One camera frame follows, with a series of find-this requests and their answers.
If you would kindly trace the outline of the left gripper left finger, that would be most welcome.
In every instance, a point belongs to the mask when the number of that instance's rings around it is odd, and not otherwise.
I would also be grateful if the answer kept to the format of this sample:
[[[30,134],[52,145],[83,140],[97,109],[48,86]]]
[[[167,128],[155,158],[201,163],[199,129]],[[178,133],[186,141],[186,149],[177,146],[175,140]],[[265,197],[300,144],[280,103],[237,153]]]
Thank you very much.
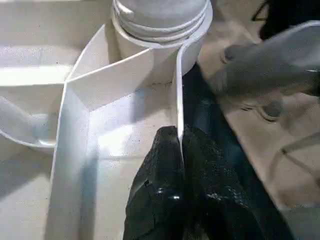
[[[175,126],[157,130],[125,207],[125,240],[180,240],[184,232],[184,168]]]

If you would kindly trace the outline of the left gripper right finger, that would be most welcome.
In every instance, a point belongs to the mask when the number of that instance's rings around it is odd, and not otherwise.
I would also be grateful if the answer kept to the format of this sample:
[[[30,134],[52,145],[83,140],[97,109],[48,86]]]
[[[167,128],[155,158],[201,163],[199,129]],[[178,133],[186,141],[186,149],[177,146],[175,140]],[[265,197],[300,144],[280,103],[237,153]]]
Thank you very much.
[[[182,150],[193,218],[207,239],[260,239],[252,205],[218,145],[199,128],[186,126]]]

